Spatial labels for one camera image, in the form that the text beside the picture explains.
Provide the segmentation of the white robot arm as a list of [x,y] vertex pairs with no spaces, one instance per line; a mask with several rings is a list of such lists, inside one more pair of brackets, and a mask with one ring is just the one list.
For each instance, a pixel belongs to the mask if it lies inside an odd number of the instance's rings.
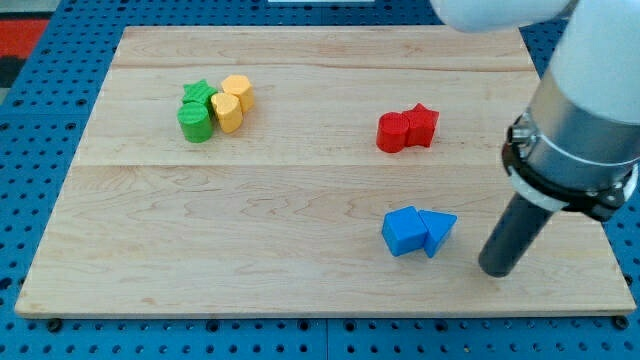
[[438,0],[432,7],[466,33],[566,19],[532,99],[507,130],[502,161],[515,193],[503,217],[611,218],[639,177],[638,2]]

